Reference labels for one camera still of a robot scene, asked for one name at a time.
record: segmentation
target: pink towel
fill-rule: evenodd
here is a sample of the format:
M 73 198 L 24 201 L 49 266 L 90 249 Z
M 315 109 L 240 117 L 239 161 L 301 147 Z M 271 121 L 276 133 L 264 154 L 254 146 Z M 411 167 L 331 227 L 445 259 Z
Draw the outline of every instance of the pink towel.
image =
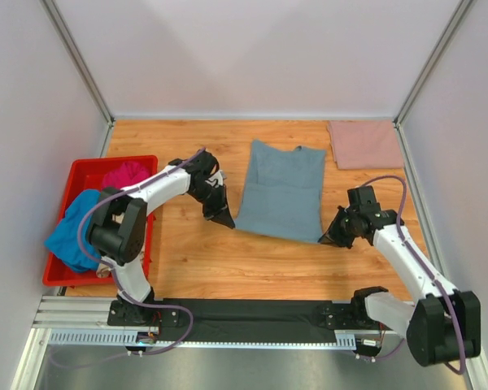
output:
M 338 169 L 403 167 L 394 125 L 389 120 L 332 120 L 328 130 Z
M 108 172 L 103 177 L 101 186 L 102 189 L 106 187 L 122 189 L 123 187 L 139 183 L 140 181 L 148 179 L 149 177 L 150 173 L 139 162 L 127 161 L 123 162 L 121 167 L 118 169 Z

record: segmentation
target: wooden tabletop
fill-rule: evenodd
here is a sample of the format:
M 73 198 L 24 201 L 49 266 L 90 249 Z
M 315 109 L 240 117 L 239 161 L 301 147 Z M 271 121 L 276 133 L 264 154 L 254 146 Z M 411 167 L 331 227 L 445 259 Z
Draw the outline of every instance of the wooden tabletop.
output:
M 227 175 L 233 217 L 241 201 L 251 141 L 260 139 L 280 150 L 298 145 L 327 151 L 321 221 L 325 231 L 348 189 L 402 169 L 339 171 L 333 161 L 325 121 L 161 121 L 120 120 L 107 157 L 155 154 L 159 170 L 174 158 L 188 158 L 206 146 Z M 398 209 L 401 184 L 374 184 L 384 209 Z M 410 299 L 392 266 L 365 240 L 339 249 L 230 230 L 204 220 L 190 196 L 167 202 L 155 212 L 149 281 L 157 297 L 349 299 L 358 288 L 384 286 Z M 416 212 L 408 196 L 403 218 L 425 251 Z M 114 286 L 68 289 L 69 296 L 115 296 Z

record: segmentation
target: folded cloth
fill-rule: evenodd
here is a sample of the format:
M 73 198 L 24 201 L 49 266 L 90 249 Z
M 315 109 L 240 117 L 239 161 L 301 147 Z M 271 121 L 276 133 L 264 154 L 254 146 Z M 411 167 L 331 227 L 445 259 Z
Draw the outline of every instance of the folded cloth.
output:
M 81 252 L 76 238 L 81 220 L 87 214 L 87 211 L 98 202 L 98 198 L 99 191 L 95 189 L 86 189 L 80 193 L 65 210 L 65 216 L 45 242 L 46 248 L 74 272 L 96 271 L 98 269 L 98 263 L 87 258 Z M 85 239 L 89 222 L 90 218 L 83 227 L 83 242 L 87 251 L 95 258 L 100 259 L 99 253 Z
M 324 150 L 285 152 L 254 140 L 236 229 L 317 242 L 324 167 Z
M 121 167 L 115 169 L 114 171 L 108 172 L 103 177 L 101 186 L 102 189 L 106 187 L 122 189 L 123 187 L 137 184 L 144 179 L 148 179 L 149 177 L 150 173 L 139 162 L 127 161 L 123 162 Z
M 403 167 L 394 126 L 389 120 L 332 120 L 328 129 L 339 169 Z

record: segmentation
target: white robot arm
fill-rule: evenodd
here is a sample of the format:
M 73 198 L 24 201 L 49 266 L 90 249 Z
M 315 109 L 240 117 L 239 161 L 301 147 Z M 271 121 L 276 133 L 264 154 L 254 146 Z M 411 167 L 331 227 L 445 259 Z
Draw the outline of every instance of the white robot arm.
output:
M 121 191 L 130 194 L 107 200 Z M 114 314 L 109 316 L 110 325 L 148 324 L 149 318 L 155 315 L 154 310 L 142 307 L 154 302 L 153 289 L 138 261 L 146 217 L 168 200 L 185 193 L 203 204 L 207 220 L 234 228 L 223 173 L 216 158 L 207 151 L 192 161 L 174 160 L 158 175 L 134 186 L 102 191 L 98 203 L 105 204 L 98 205 L 92 214 L 86 237 L 102 254 L 102 260 L 114 269 L 120 288 L 117 301 L 112 304 Z M 422 366 L 457 360 L 459 337 L 446 310 L 444 298 L 448 297 L 455 306 L 464 354 L 467 358 L 477 356 L 481 351 L 481 307 L 475 294 L 460 292 L 433 267 L 408 230 L 400 226 L 396 212 L 381 210 L 371 186 L 353 188 L 348 195 L 350 205 L 346 209 L 338 207 L 338 214 L 320 243 L 351 248 L 355 238 L 368 240 L 398 272 L 413 300 L 413 304 L 402 302 L 381 287 L 358 290 L 351 299 L 358 323 L 365 320 L 383 323 L 406 338 L 412 355 Z M 122 223 L 115 222 L 113 216 L 121 213 L 124 213 Z
M 460 358 L 457 325 L 465 356 L 478 356 L 481 305 L 475 294 L 459 291 L 436 270 L 397 213 L 381 210 L 372 186 L 350 189 L 348 196 L 350 205 L 346 209 L 338 207 L 320 243 L 351 248 L 355 238 L 366 239 L 398 272 L 413 300 L 412 304 L 400 301 L 382 287 L 358 290 L 351 300 L 358 320 L 383 323 L 406 338 L 412 355 L 422 366 Z

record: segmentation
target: gray floor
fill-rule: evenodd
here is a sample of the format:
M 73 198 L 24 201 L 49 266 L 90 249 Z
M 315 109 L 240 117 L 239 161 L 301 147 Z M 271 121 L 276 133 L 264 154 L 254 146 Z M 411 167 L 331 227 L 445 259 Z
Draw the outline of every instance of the gray floor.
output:
M 386 339 L 386 349 L 396 340 Z M 62 347 L 54 358 L 68 365 L 96 362 L 119 347 Z M 123 357 L 81 370 L 44 362 L 37 389 L 312 390 L 466 389 L 444 366 L 423 368 L 407 347 L 387 362 L 357 361 L 337 351 L 179 348 L 154 357 Z

